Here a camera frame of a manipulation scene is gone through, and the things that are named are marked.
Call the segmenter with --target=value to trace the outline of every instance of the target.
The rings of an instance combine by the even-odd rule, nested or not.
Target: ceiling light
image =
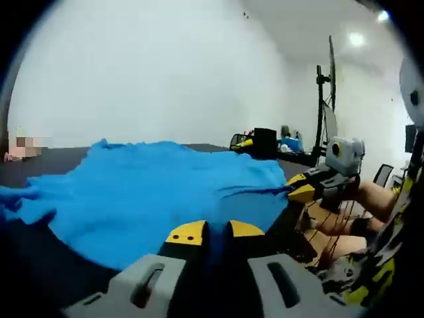
[[[387,21],[388,19],[389,19],[389,14],[388,14],[388,12],[387,12],[387,11],[382,11],[382,12],[380,12],[380,13],[378,14],[377,21],[378,21],[379,23],[382,23],[382,22],[384,22],[384,21]]]
[[[365,43],[364,36],[360,33],[355,33],[355,32],[349,34],[349,40],[350,40],[350,43],[355,48],[358,48],[358,47],[364,45],[364,43]]]

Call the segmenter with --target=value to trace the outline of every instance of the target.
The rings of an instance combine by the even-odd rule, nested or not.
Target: black chair
[[[379,186],[385,187],[387,180],[389,180],[389,176],[393,171],[392,166],[388,164],[382,164],[380,169],[378,169],[376,176],[374,177],[373,182],[378,184]]]

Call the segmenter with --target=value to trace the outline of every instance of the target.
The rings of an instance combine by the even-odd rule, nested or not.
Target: white wall
[[[284,59],[230,0],[66,0],[40,21],[17,76],[9,131],[50,147],[228,145],[284,118]]]
[[[305,149],[311,149],[317,129],[316,64],[291,62],[289,65],[288,123],[302,133]],[[325,98],[329,94],[328,85],[326,88]],[[363,178],[372,179],[383,163],[404,166],[410,157],[404,152],[405,125],[411,121],[399,85],[385,81],[376,70],[339,60],[336,101],[338,135],[365,142]]]

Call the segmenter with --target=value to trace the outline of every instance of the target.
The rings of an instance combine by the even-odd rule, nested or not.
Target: blue towel
[[[266,231],[287,205],[275,161],[234,152],[197,152],[173,142],[94,144],[61,176],[0,188],[7,219],[32,224],[52,214],[52,232],[100,265],[122,270],[157,253],[170,231],[205,219],[215,233],[231,219]]]

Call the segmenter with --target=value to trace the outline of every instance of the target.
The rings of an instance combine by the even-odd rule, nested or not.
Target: ceiling
[[[398,83],[403,53],[390,21],[377,22],[377,13],[354,0],[242,0],[288,60],[328,63],[331,34],[336,63],[349,62],[378,72]],[[355,48],[351,32],[364,36]]]

